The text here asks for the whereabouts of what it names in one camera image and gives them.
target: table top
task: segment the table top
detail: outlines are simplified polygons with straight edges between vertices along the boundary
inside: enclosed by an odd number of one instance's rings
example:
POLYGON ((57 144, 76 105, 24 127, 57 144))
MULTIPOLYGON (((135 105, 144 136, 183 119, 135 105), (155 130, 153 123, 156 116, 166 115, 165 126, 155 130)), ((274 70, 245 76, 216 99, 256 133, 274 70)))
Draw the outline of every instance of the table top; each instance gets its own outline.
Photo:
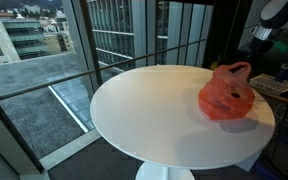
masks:
POLYGON ((253 108, 243 119, 206 119, 197 96, 211 78, 212 71, 190 66, 127 71, 96 91, 92 120, 109 143, 143 161, 189 169, 233 165, 267 145, 274 116, 254 91, 253 108))

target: orange bag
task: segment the orange bag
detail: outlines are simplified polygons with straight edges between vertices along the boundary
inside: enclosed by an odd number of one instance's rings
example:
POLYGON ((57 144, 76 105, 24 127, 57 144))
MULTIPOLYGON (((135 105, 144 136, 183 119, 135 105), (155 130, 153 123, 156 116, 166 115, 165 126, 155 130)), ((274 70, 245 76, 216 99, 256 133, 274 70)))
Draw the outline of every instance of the orange bag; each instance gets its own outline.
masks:
POLYGON ((214 70, 213 78, 198 94, 199 107, 210 120, 240 119, 249 112, 255 99, 247 83, 250 72, 247 62, 214 70))

